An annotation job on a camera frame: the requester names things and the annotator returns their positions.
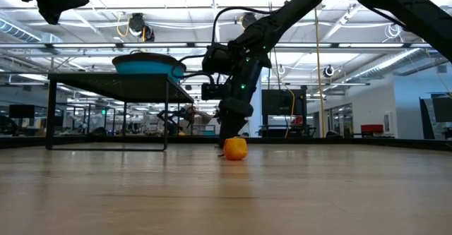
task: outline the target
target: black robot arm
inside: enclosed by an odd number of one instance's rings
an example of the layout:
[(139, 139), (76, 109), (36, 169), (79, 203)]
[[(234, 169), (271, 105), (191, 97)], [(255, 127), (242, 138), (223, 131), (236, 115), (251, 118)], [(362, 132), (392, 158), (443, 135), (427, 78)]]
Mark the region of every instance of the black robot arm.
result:
[[(271, 68), (267, 53), (278, 43), (284, 32), (303, 18), (323, 0), (291, 0), (269, 16), (250, 25), (227, 46), (213, 44), (203, 60), (203, 71), (230, 75), (226, 93), (219, 104), (220, 146), (224, 139), (234, 137), (251, 116), (249, 104), (263, 67)], [(452, 17), (430, 0), (358, 0), (368, 9), (402, 25), (430, 43), (433, 48), (452, 60)], [(393, 19), (376, 10), (391, 12)]]

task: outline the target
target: orange ball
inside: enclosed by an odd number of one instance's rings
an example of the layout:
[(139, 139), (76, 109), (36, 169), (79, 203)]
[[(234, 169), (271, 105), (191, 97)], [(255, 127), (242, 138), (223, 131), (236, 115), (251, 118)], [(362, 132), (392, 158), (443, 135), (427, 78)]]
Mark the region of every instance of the orange ball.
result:
[(243, 138), (230, 138), (225, 140), (223, 152), (227, 160), (242, 160), (248, 155), (248, 147)]

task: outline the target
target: wooden table surface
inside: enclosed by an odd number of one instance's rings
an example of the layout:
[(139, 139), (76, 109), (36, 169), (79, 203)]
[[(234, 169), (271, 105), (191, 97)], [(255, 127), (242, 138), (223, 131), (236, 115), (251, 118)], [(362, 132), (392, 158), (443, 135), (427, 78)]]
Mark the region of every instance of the wooden table surface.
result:
[(250, 145), (228, 162), (212, 145), (0, 150), (0, 234), (450, 235), (452, 153)]

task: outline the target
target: person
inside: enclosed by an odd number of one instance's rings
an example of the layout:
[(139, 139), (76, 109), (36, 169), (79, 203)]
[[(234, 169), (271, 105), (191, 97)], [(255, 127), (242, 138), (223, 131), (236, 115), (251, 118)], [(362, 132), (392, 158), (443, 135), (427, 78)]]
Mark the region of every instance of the person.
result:
[[(193, 135), (202, 135), (202, 132), (206, 129), (206, 125), (209, 124), (213, 116), (207, 114), (206, 112), (197, 110), (193, 105), (187, 104), (181, 109), (181, 112), (187, 113), (191, 116), (193, 121)], [(186, 119), (181, 119), (179, 121), (179, 126), (182, 127), (182, 133), (185, 135), (191, 135), (191, 124), (190, 121)]]

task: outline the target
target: table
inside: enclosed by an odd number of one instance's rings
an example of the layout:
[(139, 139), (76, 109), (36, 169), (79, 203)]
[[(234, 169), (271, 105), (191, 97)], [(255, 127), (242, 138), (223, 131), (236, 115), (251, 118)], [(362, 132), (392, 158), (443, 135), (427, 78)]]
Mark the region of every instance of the table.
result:
[[(54, 119), (57, 99), (57, 83), (124, 102), (123, 137), (126, 136), (127, 103), (193, 103), (193, 99), (167, 74), (118, 74), (118, 73), (51, 73), (49, 80), (49, 101), (47, 107), (46, 148), (48, 150), (105, 150), (54, 148)], [(158, 149), (129, 149), (133, 151), (164, 151), (168, 146), (167, 123), (163, 147)]]

